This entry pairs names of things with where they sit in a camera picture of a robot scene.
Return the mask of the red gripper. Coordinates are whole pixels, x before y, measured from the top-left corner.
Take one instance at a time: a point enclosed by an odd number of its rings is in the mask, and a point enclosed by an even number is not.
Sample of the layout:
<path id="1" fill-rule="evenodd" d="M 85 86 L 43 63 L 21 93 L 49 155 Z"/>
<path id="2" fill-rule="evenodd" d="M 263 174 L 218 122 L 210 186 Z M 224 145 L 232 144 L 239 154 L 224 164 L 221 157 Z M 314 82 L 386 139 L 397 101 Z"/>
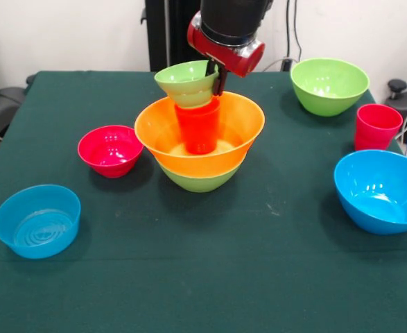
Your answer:
<path id="1" fill-rule="evenodd" d="M 218 74 L 213 85 L 214 96 L 223 94 L 228 71 L 240 77 L 247 76 L 257 66 L 265 51 L 265 44 L 256 37 L 244 46 L 230 46 L 213 41 L 203 32 L 200 12 L 193 16 L 189 24 L 187 41 L 196 51 L 210 59 L 205 75 Z"/>

